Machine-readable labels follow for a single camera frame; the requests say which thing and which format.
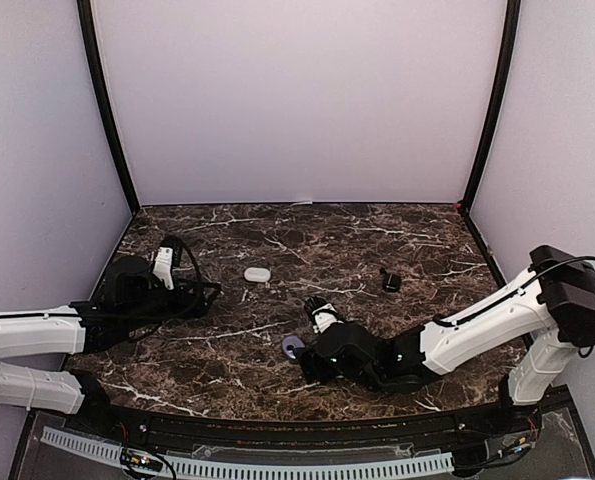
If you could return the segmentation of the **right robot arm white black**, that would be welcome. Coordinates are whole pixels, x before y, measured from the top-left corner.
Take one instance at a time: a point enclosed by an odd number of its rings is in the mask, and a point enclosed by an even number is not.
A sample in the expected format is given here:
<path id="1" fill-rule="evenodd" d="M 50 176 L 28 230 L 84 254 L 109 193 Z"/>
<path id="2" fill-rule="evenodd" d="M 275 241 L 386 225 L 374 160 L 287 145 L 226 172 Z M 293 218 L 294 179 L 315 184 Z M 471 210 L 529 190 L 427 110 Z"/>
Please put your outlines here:
<path id="1" fill-rule="evenodd" d="M 485 299 L 389 339 L 344 319 L 324 298 L 312 297 L 305 311 L 316 337 L 294 348 L 294 355 L 309 382 L 344 377 L 371 391 L 408 394 L 531 334 L 525 358 L 499 388 L 502 400 L 487 413 L 488 426 L 507 434 L 573 356 L 595 346 L 595 256 L 541 245 L 530 258 L 525 270 Z"/>

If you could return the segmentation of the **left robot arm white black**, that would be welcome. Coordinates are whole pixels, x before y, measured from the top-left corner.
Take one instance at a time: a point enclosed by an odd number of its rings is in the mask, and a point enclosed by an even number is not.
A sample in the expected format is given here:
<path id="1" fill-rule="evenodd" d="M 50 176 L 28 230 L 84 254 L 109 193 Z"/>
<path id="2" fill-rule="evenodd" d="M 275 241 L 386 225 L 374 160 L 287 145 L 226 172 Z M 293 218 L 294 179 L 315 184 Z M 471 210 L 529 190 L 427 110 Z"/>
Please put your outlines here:
<path id="1" fill-rule="evenodd" d="M 176 263 L 126 256 L 106 270 L 88 301 L 43 311 L 0 312 L 0 405 L 77 415 L 97 436 L 118 427 L 117 412 L 96 377 L 82 370 L 46 371 L 10 359 L 93 354 L 140 341 L 168 320 L 205 316 L 221 292 L 201 276 L 178 277 Z"/>

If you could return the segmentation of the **purple earbud charging case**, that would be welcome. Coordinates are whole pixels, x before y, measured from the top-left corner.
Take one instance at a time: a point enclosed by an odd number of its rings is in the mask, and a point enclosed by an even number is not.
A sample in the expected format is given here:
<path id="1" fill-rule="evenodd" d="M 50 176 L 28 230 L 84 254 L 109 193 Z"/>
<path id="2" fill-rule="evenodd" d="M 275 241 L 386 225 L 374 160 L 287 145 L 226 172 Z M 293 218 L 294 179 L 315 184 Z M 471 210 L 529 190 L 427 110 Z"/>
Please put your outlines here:
<path id="1" fill-rule="evenodd" d="M 281 350 L 283 355 L 291 363 L 298 363 L 299 357 L 305 351 L 304 342 L 297 336 L 287 336 L 282 340 Z"/>

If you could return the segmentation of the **white earbud charging case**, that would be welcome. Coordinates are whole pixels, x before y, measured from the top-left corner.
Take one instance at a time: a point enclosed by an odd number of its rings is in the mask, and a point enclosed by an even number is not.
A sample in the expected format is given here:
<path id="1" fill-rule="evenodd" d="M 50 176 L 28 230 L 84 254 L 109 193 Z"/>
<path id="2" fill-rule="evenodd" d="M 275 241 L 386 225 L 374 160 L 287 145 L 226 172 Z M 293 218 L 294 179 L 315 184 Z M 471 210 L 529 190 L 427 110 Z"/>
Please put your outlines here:
<path id="1" fill-rule="evenodd" d="M 244 271 L 244 279 L 253 283 L 266 283 L 271 279 L 271 271 L 266 268 L 249 267 Z"/>

